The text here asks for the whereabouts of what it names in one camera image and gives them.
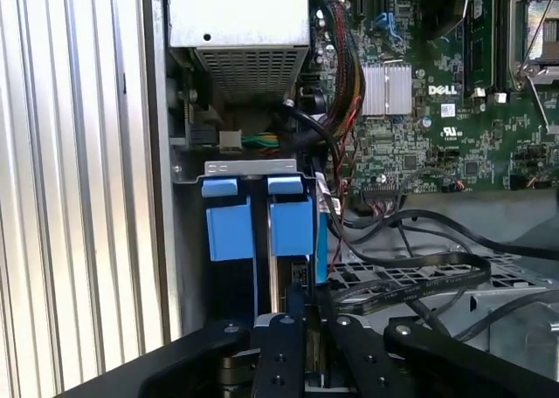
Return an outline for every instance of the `silver metal case wall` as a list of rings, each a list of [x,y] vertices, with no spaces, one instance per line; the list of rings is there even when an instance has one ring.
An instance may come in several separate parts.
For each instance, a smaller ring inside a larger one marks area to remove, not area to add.
[[[0,396],[162,345],[141,0],[0,0]]]

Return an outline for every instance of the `power supply vent grill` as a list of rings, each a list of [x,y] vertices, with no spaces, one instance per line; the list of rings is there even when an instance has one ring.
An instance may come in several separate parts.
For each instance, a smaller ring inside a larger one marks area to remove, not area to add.
[[[299,73],[307,48],[197,50],[225,102],[279,101]]]

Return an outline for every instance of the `chip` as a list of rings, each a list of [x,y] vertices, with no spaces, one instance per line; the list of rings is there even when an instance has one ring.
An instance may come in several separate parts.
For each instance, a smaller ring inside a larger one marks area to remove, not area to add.
[[[416,169],[418,167],[418,158],[415,155],[404,156],[404,169]]]
[[[477,162],[466,163],[466,175],[477,175],[480,167]]]

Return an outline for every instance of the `green circuit board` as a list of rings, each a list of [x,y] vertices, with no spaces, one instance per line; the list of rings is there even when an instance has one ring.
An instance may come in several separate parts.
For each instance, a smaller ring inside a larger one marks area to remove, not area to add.
[[[413,108],[407,115],[359,119],[354,192],[365,187],[394,189],[405,176],[428,166],[456,175],[468,191],[523,189],[535,176],[538,184],[530,188],[559,187],[559,173],[545,173],[559,166],[559,135],[546,132],[528,93],[510,93],[503,104],[489,95],[466,96],[465,33],[472,41],[469,50],[475,51],[466,51],[466,56],[476,62],[469,82],[485,84],[494,74],[491,1],[472,0],[475,23],[461,24],[431,41],[421,34],[419,0],[389,1],[401,39],[377,30],[372,15],[354,22],[354,34],[363,65],[401,61],[411,66]],[[328,50],[327,38],[319,35],[316,44],[325,52],[321,83],[331,94],[335,55]],[[429,86],[441,91],[429,94]],[[549,122],[559,124],[559,91],[546,88],[540,95]],[[353,146],[350,141],[346,147],[346,173]],[[429,175],[411,188],[417,193],[436,192],[442,184],[439,176]]]

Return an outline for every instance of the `motherboard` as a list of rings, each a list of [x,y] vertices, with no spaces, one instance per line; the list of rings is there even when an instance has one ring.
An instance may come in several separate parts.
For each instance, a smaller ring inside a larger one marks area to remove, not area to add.
[[[559,2],[550,3],[540,30],[546,0],[519,0],[512,24],[506,21],[508,0],[463,0],[465,13],[457,13],[455,24],[447,22],[449,30],[430,30],[429,0],[343,1],[367,85],[355,139],[344,155],[346,175],[354,168],[354,193],[395,189],[425,167],[456,175],[467,191],[559,187],[559,88],[553,79],[529,77],[515,86],[507,70],[509,55],[521,59],[536,32],[535,46],[547,43],[546,60],[559,64],[553,47],[559,45]],[[445,3],[449,11],[460,9]],[[321,30],[321,13],[314,16],[313,68],[328,96],[335,89],[335,51]],[[531,72],[540,67],[533,58],[526,64]],[[529,91],[536,87],[536,94]],[[431,173],[409,189],[453,186]]]

